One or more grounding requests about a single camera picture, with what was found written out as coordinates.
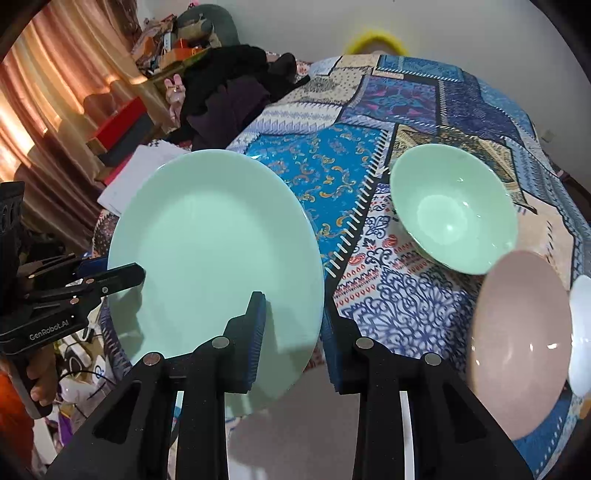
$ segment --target curtain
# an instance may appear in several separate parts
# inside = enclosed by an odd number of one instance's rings
[[[136,96],[171,126],[168,106],[104,13],[110,3],[51,1],[0,66],[0,180],[25,181],[24,224],[74,251],[88,249],[99,214],[102,163],[86,141]]]
[[[139,26],[137,0],[96,0],[127,51],[142,34]]]

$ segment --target light green plate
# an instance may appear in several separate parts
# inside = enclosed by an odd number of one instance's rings
[[[226,416],[268,406],[300,377],[320,331],[322,261],[300,202],[266,166],[204,150],[159,168],[113,235],[109,268],[130,262],[145,281],[109,296],[109,306],[133,364],[151,351],[192,352],[261,291],[268,308],[256,382],[247,395],[226,396]]]
[[[441,144],[413,147],[394,163],[392,202],[427,254],[482,275],[515,248],[517,214],[505,186],[474,155]]]

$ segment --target bowl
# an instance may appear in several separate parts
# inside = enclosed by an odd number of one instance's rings
[[[394,163],[390,186],[408,233],[453,270],[483,275],[515,248],[517,214],[505,186],[484,162],[460,148],[410,148]]]
[[[548,416],[569,371],[569,295],[546,259],[501,258],[486,276],[468,336],[466,382],[511,440]]]
[[[573,351],[570,355],[569,384],[573,393],[584,397],[591,391],[591,278],[580,275],[570,289],[573,319]]]

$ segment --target blue patterned quilt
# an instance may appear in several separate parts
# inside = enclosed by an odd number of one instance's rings
[[[514,101],[458,67],[409,57],[334,57],[310,75],[228,148],[263,162],[298,196],[336,282],[337,311],[363,335],[402,355],[437,352],[465,370],[482,279],[426,260],[400,225],[388,168],[415,145],[446,143],[480,158],[515,202],[518,247],[545,256],[566,289],[591,274],[589,225]],[[515,442],[536,478],[562,452],[581,402],[565,385],[546,420]]]

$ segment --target hand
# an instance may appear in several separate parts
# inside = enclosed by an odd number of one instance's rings
[[[7,360],[0,356],[0,369],[9,374]],[[27,376],[37,380],[31,389],[31,398],[44,407],[53,402],[57,392],[56,356],[52,345],[39,349],[29,360]]]

